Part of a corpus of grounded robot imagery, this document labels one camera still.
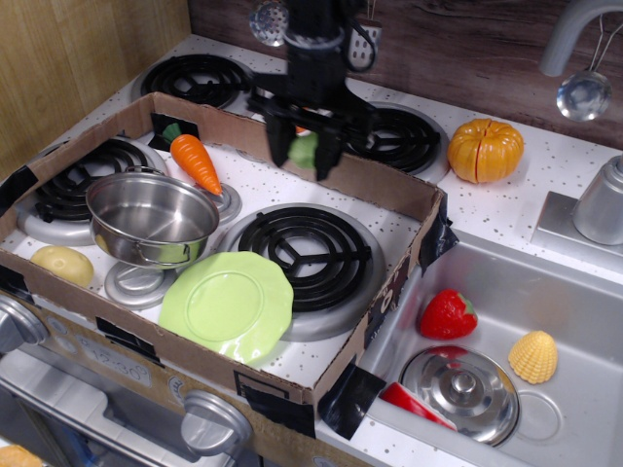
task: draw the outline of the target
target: oven knob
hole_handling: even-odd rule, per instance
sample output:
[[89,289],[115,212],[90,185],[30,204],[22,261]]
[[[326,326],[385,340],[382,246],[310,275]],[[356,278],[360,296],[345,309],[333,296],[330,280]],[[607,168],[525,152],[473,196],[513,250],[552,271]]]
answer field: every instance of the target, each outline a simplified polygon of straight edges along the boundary
[[0,295],[0,353],[15,350],[23,343],[41,343],[48,335],[48,330],[32,311]]
[[198,455],[231,453],[252,433],[246,417],[220,397],[204,391],[189,391],[184,400],[182,438]]

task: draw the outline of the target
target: cardboard box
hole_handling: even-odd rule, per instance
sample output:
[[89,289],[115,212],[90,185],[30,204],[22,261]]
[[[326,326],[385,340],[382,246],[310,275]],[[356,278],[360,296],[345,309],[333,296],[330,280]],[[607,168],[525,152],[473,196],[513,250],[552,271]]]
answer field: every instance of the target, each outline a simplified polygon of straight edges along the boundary
[[[152,130],[152,114],[164,114],[193,122],[199,128],[204,142],[235,147],[254,158],[270,162],[271,155],[260,122],[239,117],[208,106],[199,106],[165,94],[149,94],[125,108],[101,124],[86,130],[78,138],[70,140],[53,153],[31,162],[21,170],[16,197],[24,198],[38,186],[50,180],[65,167],[79,160],[84,154],[116,135],[138,138]],[[286,164],[282,169],[297,174],[305,180],[314,180],[314,173]],[[26,193],[23,184],[31,183]],[[171,362],[184,373],[210,381],[235,391],[248,399],[248,392],[255,396],[267,395],[268,400],[282,400],[288,407],[305,408],[302,418],[313,424],[317,418],[320,399],[335,384],[338,377],[363,353],[367,341],[374,336],[375,327],[381,325],[385,312],[393,309],[408,273],[418,263],[422,239],[430,230],[439,213],[444,194],[433,185],[390,168],[384,164],[344,155],[340,164],[329,177],[321,182],[325,187],[346,195],[360,198],[377,206],[399,212],[421,221],[421,228],[405,250],[402,260],[395,266],[368,312],[352,330],[348,340],[335,355],[322,376],[311,387],[303,387],[290,381],[260,372],[241,363],[207,350],[191,341],[178,337],[158,325],[142,318],[120,305],[116,305],[90,290],[77,287],[53,276],[29,261],[0,250],[0,265],[20,274],[27,290],[45,297],[51,303],[80,315],[90,323],[106,322],[129,333],[140,341],[148,342],[162,362]],[[9,207],[0,218],[0,239],[17,228],[15,205]],[[262,404],[251,404],[262,412]],[[272,418],[269,411],[264,413]]]

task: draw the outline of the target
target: toy carrot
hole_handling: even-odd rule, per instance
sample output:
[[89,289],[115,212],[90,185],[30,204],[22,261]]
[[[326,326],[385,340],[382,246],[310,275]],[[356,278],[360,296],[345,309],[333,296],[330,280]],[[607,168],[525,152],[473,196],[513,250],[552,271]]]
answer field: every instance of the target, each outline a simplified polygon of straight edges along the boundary
[[171,145],[173,159],[193,180],[217,196],[223,193],[212,159],[196,136],[182,134],[179,124],[171,124],[163,131],[163,138]]

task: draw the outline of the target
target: black coil burner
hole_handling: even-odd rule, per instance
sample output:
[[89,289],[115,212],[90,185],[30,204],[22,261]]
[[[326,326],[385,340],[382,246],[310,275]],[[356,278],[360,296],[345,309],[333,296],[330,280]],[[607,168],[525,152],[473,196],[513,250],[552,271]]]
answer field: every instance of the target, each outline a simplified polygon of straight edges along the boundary
[[174,56],[142,79],[140,94],[164,92],[197,104],[224,107],[251,89],[248,74],[235,62],[210,54]]
[[105,141],[37,189],[35,208],[39,217],[47,223],[54,219],[89,220],[91,213],[86,197],[91,183],[103,175],[122,172],[131,165],[148,166],[150,163],[139,148],[127,141]]
[[[303,251],[300,239],[321,245]],[[238,251],[279,264],[294,290],[293,311],[317,311],[346,300],[361,285],[371,248],[348,222],[330,212],[286,207],[258,213],[242,232]],[[315,267],[313,273],[305,269]]]
[[372,146],[352,143],[349,151],[407,173],[427,168],[439,152],[440,133],[414,113],[392,108],[377,112]]

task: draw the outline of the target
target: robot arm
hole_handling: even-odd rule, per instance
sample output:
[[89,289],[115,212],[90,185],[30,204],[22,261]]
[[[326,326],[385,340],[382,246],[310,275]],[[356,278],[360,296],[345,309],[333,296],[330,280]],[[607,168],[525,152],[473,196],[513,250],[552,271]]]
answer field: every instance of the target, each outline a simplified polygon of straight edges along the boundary
[[278,166],[287,160],[296,126],[318,134],[317,180],[328,176],[349,142],[368,144],[375,108],[346,86],[354,15],[364,6],[365,0],[287,1],[287,74],[256,75],[248,101],[265,118]]

